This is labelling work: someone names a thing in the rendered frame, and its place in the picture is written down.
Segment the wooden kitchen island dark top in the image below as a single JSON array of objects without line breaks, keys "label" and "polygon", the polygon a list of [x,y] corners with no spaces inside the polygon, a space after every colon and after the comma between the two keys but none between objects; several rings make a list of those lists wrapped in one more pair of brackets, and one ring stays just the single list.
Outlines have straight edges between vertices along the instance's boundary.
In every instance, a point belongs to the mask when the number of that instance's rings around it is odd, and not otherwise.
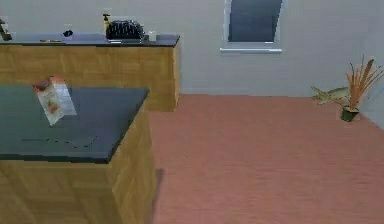
[{"label": "wooden kitchen island dark top", "polygon": [[0,86],[0,224],[147,224],[147,89],[70,93],[75,115],[51,125],[32,88]]}]

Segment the white orange carton box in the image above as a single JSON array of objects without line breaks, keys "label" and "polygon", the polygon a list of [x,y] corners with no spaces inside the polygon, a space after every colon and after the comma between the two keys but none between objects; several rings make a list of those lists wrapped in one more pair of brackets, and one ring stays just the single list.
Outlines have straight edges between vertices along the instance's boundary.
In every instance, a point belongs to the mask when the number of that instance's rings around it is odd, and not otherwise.
[{"label": "white orange carton box", "polygon": [[32,87],[51,126],[64,116],[77,114],[63,78],[49,76],[44,81],[33,84]]}]

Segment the orange green potted house plant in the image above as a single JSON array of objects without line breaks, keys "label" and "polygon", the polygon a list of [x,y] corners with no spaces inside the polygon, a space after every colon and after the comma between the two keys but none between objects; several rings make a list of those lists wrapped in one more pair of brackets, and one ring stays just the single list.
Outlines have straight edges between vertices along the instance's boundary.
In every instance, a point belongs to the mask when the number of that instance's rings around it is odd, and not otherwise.
[{"label": "orange green potted house plant", "polygon": [[361,61],[359,67],[351,66],[351,72],[345,72],[348,81],[346,87],[338,87],[328,91],[322,91],[312,86],[315,92],[313,99],[316,99],[319,105],[334,102],[341,106],[340,119],[345,122],[352,122],[360,113],[360,104],[370,88],[384,77],[384,64],[373,67],[375,59],[371,58],[367,63]]}]

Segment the white framed window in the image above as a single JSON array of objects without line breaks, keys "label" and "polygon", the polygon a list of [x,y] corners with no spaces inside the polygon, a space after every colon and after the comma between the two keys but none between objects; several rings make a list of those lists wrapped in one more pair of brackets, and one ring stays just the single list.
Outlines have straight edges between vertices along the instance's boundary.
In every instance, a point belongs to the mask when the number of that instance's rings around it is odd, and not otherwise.
[{"label": "white framed window", "polygon": [[224,0],[221,53],[280,54],[288,0]]}]

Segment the wooden counter with dark top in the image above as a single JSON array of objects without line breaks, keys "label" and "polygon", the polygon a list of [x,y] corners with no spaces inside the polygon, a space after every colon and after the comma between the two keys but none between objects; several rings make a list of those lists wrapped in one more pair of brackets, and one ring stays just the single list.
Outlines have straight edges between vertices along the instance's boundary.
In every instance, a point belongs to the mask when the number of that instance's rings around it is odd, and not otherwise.
[{"label": "wooden counter with dark top", "polygon": [[[40,40],[62,43],[41,43]],[[76,87],[146,87],[147,108],[176,109],[180,88],[180,37],[112,42],[100,34],[19,35],[0,40],[0,84],[28,84],[51,75]]]}]

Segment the black dish rack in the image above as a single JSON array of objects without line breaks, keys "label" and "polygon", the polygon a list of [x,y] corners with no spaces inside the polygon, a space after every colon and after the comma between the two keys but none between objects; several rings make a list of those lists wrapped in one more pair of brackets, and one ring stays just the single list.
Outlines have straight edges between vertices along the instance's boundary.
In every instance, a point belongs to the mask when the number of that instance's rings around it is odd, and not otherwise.
[{"label": "black dish rack", "polygon": [[107,40],[138,40],[145,36],[143,26],[136,20],[114,20],[106,29]]}]

